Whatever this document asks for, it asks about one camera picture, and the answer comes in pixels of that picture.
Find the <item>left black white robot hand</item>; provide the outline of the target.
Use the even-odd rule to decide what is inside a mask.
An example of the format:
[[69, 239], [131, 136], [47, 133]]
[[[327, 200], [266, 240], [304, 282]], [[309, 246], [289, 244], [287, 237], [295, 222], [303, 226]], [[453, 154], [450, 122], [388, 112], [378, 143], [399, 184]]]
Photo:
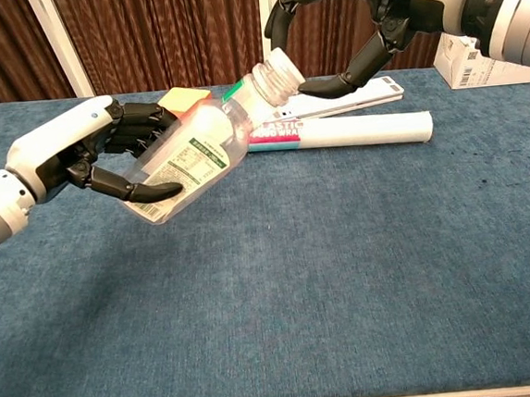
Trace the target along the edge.
[[68, 184], [123, 202], [159, 203], [181, 193], [182, 184], [133, 183], [95, 162], [103, 153], [144, 154], [177, 119], [157, 103], [121, 104], [109, 95], [96, 96], [15, 140], [5, 168], [38, 204], [51, 201]]

